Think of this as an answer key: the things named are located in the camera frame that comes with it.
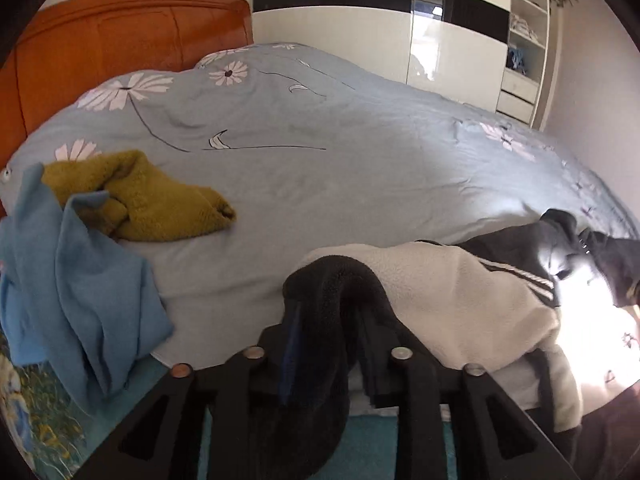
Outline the dark grey fleece jacket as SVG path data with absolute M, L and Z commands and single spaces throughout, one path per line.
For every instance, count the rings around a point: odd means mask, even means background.
M 478 364 L 558 448 L 573 479 L 639 474 L 639 244 L 568 212 L 457 245 L 418 240 L 309 254 L 283 286 L 300 307 L 290 397 L 257 422 L 260 476 L 306 479 L 340 444 L 371 312 L 443 367 Z

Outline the teal floral plush blanket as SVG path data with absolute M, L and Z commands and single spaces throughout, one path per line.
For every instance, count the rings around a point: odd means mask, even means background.
M 18 366 L 1 341 L 1 420 L 40 479 L 69 479 L 155 386 L 167 368 L 152 356 L 137 362 L 126 387 L 101 411 L 78 408 L 47 363 Z M 391 479 L 397 424 L 390 416 L 349 419 L 340 445 L 316 479 Z

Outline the blue knit sweater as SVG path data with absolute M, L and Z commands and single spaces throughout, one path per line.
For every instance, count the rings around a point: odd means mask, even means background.
M 43 173 L 40 164 L 24 172 L 15 209 L 1 221 L 1 327 L 14 364 L 49 364 L 92 414 L 174 326 L 145 258 L 79 217 L 107 192 L 60 205 Z

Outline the mustard yellow knit garment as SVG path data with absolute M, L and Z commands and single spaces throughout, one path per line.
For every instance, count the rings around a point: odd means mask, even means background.
M 174 242 L 230 228 L 236 212 L 217 191 L 179 182 L 145 154 L 124 151 L 78 162 L 52 162 L 42 182 L 62 206 L 81 194 L 99 200 L 78 205 L 91 229 L 130 242 Z

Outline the light blue daisy duvet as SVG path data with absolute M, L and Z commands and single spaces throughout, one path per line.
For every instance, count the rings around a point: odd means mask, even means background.
M 236 212 L 228 229 L 174 242 L 109 236 L 151 266 L 174 330 L 148 356 L 167 366 L 202 370 L 254 344 L 281 321 L 285 280 L 319 249 L 457 245 L 551 209 L 579 229 L 638 233 L 542 134 L 300 44 L 216 52 L 86 91 L 2 169 L 6 217 L 29 167 L 132 150 Z

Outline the open white shelf unit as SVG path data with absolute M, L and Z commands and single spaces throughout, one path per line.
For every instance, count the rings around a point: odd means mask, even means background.
M 546 74 L 550 0 L 511 0 L 506 68 L 496 111 L 533 127 Z

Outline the orange wooden headboard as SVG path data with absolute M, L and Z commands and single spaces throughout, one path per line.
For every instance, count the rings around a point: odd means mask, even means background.
M 86 91 L 134 70 L 181 72 L 253 41 L 246 0 L 67 0 L 38 12 L 1 67 L 1 159 Z

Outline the white black sliding wardrobe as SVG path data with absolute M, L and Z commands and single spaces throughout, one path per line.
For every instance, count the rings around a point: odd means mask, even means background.
M 252 0 L 256 41 L 306 44 L 492 112 L 510 0 Z

